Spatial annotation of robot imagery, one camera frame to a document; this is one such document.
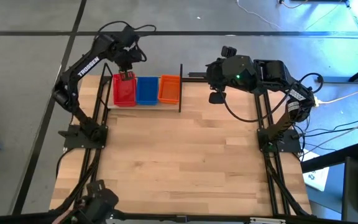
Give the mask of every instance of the plastic bin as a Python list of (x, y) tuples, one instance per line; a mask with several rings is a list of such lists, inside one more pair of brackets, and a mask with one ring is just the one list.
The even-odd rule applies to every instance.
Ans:
[(177, 104), (180, 94), (180, 77), (178, 75), (162, 75), (158, 99), (161, 103)]
[(137, 78), (136, 103), (138, 105), (158, 103), (158, 77)]
[(136, 79), (122, 81), (120, 74), (113, 75), (114, 104), (117, 106), (135, 106)]

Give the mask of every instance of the orange bin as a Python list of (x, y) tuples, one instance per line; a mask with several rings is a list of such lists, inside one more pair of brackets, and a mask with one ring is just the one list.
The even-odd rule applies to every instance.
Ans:
[(178, 75), (162, 75), (158, 100), (161, 103), (177, 104), (180, 94), (180, 77)]

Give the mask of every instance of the blue bin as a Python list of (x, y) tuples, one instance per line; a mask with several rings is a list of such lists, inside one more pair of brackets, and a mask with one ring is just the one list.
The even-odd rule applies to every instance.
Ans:
[(138, 105), (158, 103), (158, 77), (137, 77), (136, 103)]

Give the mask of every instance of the gray floor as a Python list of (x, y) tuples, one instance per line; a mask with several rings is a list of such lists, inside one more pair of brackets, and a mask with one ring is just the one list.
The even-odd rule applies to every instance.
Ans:
[[(71, 30), (80, 0), (30, 1), (14, 3), (0, 0), (0, 30)], [(286, 1), (296, 5), (298, 2)], [(275, 1), (240, 0), (243, 7), (274, 21), (290, 31), (358, 31), (352, 13), (342, 3), (316, 22), (337, 3), (308, 3), (287, 9)], [(80, 31), (96, 30), (106, 22), (125, 20), (133, 26), (155, 24), (159, 30), (279, 30), (257, 16), (239, 9), (235, 0), (94, 0), (86, 4)], [(112, 26), (119, 30), (122, 26)], [(0, 37), (0, 215), (8, 214), (23, 175), (50, 90), (56, 79), (68, 37)], [(69, 65), (89, 50), (91, 37), (77, 37)], [(220, 55), (223, 45), (238, 49), (239, 54), (259, 59), (283, 60), (295, 78), (309, 72), (345, 76), (358, 72), (358, 39), (322, 37), (144, 37), (139, 45), (149, 61), (134, 65), (138, 76), (203, 72), (207, 63)], [(101, 66), (91, 71), (99, 74)], [(317, 87), (311, 79), (307, 85)], [(358, 85), (326, 85), (317, 97), (329, 101), (358, 90)], [(62, 153), (63, 138), (58, 130), (67, 128), (69, 114), (56, 106), (45, 138), (24, 212), (44, 212), (53, 192), (55, 166)], [(358, 120), (358, 95), (313, 110), (311, 127), (333, 128)], [(318, 144), (330, 136), (308, 139)], [(358, 141), (354, 132), (325, 147), (340, 149)], [(316, 150), (318, 154), (327, 151)], [(340, 167), (330, 172), (333, 197), (340, 205), (337, 179)], [(310, 199), (318, 192), (308, 189)], [(313, 212), (322, 217), (340, 218), (338, 213), (312, 203)]]

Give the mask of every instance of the wooden tabletop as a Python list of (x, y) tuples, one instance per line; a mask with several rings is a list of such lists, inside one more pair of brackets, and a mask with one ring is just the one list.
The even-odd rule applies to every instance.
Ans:
[[(92, 115), (99, 76), (84, 77), (80, 103)], [(174, 110), (111, 110), (98, 179), (119, 197), (116, 209), (129, 213), (210, 215), (272, 214), (257, 123), (232, 117), (224, 105), (208, 103), (206, 83), (184, 83), (181, 113)], [(227, 103), (241, 118), (257, 117), (254, 96), (226, 88)], [(269, 93), (272, 107), (283, 97)], [(274, 114), (277, 121), (283, 106)], [(76, 185), (84, 149), (61, 163), (50, 208)], [(311, 212), (299, 160), (281, 153), (285, 183)], [(283, 212), (276, 186), (279, 211)]]

